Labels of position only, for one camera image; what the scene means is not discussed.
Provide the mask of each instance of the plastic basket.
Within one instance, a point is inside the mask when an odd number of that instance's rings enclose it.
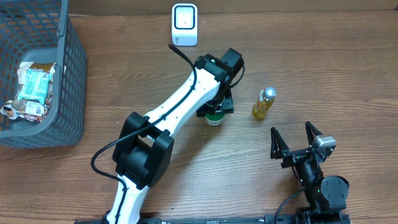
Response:
[[[0,114],[0,145],[77,144],[83,134],[87,56],[68,17],[67,0],[0,0],[0,106],[18,91],[21,62],[56,63],[52,104],[39,124]]]

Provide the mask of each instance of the snack package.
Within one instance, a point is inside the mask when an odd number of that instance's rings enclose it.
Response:
[[[0,113],[10,119],[41,122],[51,107],[53,66],[54,63],[22,62],[18,69],[19,89],[15,100],[9,100]]]

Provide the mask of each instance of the wire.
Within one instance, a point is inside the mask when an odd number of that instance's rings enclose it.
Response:
[[[230,89],[234,88],[239,83],[239,81],[241,81],[241,79],[243,78],[243,75],[244,75],[244,65],[243,65],[242,75],[239,77],[239,79],[234,84],[230,85],[229,88]]]
[[[127,185],[125,183],[124,180],[122,180],[121,178],[115,176],[115,175],[111,175],[109,173],[103,172],[101,170],[99,170],[96,166],[95,166],[95,160],[97,159],[97,157],[103,153],[105,150],[109,149],[112,146],[115,146],[116,144],[119,144],[129,138],[132,138],[134,136],[137,136],[141,133],[143,133],[144,131],[147,131],[148,129],[150,129],[151,127],[155,126],[157,123],[161,122],[163,119],[165,119],[173,110],[175,110],[178,106],[180,106],[182,104],[182,102],[184,102],[184,100],[186,100],[188,98],[188,96],[191,94],[191,92],[193,90],[195,90],[195,85],[197,84],[197,70],[195,69],[194,64],[191,62],[191,60],[184,54],[182,53],[178,48],[176,48],[174,45],[169,44],[169,48],[171,50],[173,50],[176,54],[178,54],[179,56],[181,56],[181,58],[183,58],[185,61],[187,61],[190,66],[192,67],[193,70],[193,84],[191,86],[191,88],[189,89],[189,91],[185,94],[185,96],[178,102],[176,103],[171,109],[169,109],[165,114],[163,114],[159,119],[157,119],[156,121],[154,121],[153,123],[149,124],[148,126],[145,126],[137,131],[134,131],[131,134],[128,134],[126,136],[123,136],[122,138],[119,138],[109,144],[107,144],[106,146],[104,146],[102,149],[100,149],[98,152],[96,152],[93,156],[93,158],[91,158],[91,168],[100,175],[103,175],[105,177],[109,177],[111,179],[117,180],[120,183],[123,184],[123,195],[118,207],[118,211],[116,212],[116,216],[115,216],[115,224],[118,224],[119,221],[119,217],[120,217],[120,211],[124,202],[124,199],[126,198],[126,193],[127,193]]]
[[[301,192],[303,192],[305,189],[307,189],[307,187],[303,187],[302,189],[296,191],[296,193],[292,194],[291,196],[289,196],[284,202],[281,203],[281,205],[279,205],[279,208],[276,210],[275,212],[275,216],[274,216],[274,224],[277,224],[278,221],[278,215],[279,212],[282,210],[283,206],[291,199],[295,198],[296,196],[298,196]]]

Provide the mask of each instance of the silver cap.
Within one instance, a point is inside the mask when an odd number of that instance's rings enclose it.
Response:
[[[267,87],[264,90],[265,96],[268,100],[275,98],[276,96],[276,90],[274,87]]]

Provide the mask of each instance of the wooden surface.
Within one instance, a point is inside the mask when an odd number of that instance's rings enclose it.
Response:
[[[398,0],[186,0],[199,13],[392,10]],[[69,13],[82,15],[170,14],[181,0],[70,0]]]
[[[117,183],[95,174],[92,155],[119,136],[132,112],[165,101],[190,67],[167,48],[170,16],[75,17],[88,54],[85,134],[75,147],[0,150],[0,223],[72,223],[100,218]],[[199,16],[192,60],[243,54],[246,74],[232,90],[235,113],[212,127],[192,117],[176,135],[170,167],[142,211],[162,218],[253,217],[274,213],[299,188],[270,160],[270,128],[292,150],[306,147],[304,123],[332,134],[321,165],[351,187],[353,223],[398,223],[398,13],[302,12]],[[265,121],[251,117],[261,88],[274,86]],[[114,173],[112,151],[100,169]],[[301,195],[282,213],[304,206]]]

